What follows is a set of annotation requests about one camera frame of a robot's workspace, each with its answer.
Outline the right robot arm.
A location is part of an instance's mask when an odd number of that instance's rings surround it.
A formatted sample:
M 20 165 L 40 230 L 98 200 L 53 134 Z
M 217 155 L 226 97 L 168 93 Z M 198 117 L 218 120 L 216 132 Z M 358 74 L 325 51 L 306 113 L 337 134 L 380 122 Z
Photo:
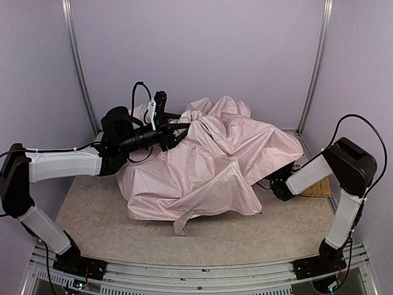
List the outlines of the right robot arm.
M 332 251 L 341 249 L 353 230 L 365 194 L 372 186 L 378 168 L 375 158 L 350 139 L 341 137 L 299 170 L 292 171 L 293 164 L 265 177 L 271 181 L 272 192 L 278 199 L 288 201 L 319 181 L 327 178 L 333 181 L 337 208 L 322 245 Z

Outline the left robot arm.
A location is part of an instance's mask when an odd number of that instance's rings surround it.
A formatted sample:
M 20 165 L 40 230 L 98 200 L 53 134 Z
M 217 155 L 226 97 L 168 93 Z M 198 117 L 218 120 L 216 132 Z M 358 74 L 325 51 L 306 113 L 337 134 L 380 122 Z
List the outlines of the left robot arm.
M 19 220 L 59 256 L 80 256 L 71 237 L 59 230 L 30 196 L 30 185 L 39 181 L 72 176 L 110 176 L 127 162 L 130 154 L 159 145 L 162 151 L 176 147 L 190 125 L 179 123 L 179 115 L 161 110 L 143 124 L 126 107 L 111 109 L 101 120 L 103 135 L 93 142 L 72 149 L 27 149 L 13 144 L 1 168 L 1 204 L 5 215 Z

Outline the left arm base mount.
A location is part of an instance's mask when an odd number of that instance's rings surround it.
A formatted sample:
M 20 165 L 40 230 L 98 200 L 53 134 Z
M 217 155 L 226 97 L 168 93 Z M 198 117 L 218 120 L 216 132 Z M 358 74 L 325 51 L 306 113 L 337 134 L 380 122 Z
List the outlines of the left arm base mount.
M 53 263 L 55 270 L 87 279 L 102 281 L 107 262 L 100 259 L 75 255 L 56 255 Z

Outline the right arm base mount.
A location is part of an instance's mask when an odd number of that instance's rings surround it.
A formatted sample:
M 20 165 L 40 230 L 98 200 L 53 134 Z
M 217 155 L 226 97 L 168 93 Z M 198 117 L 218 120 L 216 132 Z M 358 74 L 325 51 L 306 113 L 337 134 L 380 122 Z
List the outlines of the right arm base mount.
M 309 258 L 297 259 L 292 264 L 297 280 L 318 277 L 346 268 L 346 262 L 342 254 L 334 258 L 328 254 L 319 254 Z

